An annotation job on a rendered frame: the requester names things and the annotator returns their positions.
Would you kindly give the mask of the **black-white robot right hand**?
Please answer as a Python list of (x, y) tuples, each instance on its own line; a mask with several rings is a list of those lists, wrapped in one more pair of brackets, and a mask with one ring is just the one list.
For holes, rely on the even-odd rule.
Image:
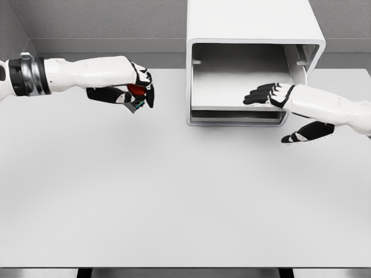
[(285, 83), (269, 83), (257, 87), (245, 96), (245, 105), (271, 104), (304, 118), (312, 118), (311, 122), (290, 135), (281, 139), (283, 144), (293, 144), (315, 141), (334, 133), (335, 97), (326, 101), (321, 100), (321, 91), (306, 85), (291, 85)]

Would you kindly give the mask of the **black-white robot left hand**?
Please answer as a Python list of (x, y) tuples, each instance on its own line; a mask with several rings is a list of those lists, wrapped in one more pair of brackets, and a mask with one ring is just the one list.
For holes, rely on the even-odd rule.
[(130, 61), (125, 56), (105, 57), (103, 72), (98, 81), (86, 88), (89, 99), (110, 104), (123, 104), (127, 84), (145, 87), (146, 101), (150, 108), (154, 106), (155, 91), (152, 75), (147, 68)]

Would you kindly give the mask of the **red and grey load switch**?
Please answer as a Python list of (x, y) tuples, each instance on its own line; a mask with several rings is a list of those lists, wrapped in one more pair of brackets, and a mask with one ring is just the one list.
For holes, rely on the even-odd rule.
[(127, 84), (126, 88), (123, 104), (134, 114), (145, 104), (146, 89), (134, 84)]

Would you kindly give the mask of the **white shallow cabinet drawer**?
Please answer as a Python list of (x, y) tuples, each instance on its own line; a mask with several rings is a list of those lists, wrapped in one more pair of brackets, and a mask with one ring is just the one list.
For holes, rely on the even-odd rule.
[(191, 89), (191, 109), (211, 111), (279, 111), (271, 104), (245, 105), (243, 100), (258, 86), (293, 82), (291, 73), (285, 69), (240, 71), (215, 71), (195, 67)]

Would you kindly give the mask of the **white tabletop storage cabinet shell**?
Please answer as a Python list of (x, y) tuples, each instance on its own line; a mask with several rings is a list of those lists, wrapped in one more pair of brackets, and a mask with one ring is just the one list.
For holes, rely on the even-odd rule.
[(187, 0), (187, 123), (267, 126), (192, 123), (195, 67), (212, 72), (289, 70), (289, 84), (306, 84), (325, 47), (309, 0)]

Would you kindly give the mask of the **white low cabinet drawer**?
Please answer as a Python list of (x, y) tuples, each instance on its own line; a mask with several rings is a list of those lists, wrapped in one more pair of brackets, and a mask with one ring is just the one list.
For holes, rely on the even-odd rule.
[(192, 110), (192, 123), (212, 125), (267, 125), (278, 126), (286, 120), (287, 113), (282, 111), (218, 111)]

